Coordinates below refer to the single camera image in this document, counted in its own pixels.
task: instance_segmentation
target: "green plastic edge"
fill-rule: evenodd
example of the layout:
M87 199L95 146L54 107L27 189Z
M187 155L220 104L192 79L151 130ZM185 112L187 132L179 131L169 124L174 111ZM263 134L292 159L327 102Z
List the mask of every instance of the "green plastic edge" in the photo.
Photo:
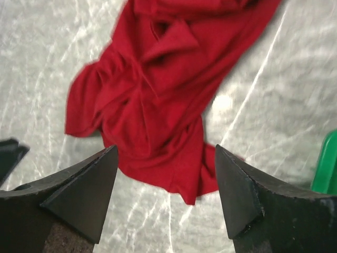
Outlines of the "green plastic edge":
M326 194L337 194L337 130L330 132L324 140L317 163L311 190Z

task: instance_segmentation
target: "marble surface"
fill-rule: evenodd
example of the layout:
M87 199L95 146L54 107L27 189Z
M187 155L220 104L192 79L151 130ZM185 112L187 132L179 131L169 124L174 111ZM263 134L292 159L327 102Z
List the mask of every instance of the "marble surface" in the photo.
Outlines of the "marble surface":
M31 151L3 189L45 177L103 148L63 134L74 75L108 42L122 0L0 1L0 139ZM337 128L336 1L284 1L204 113L208 142L282 180L308 186L324 136ZM116 177L94 252L234 252L219 193L196 206Z

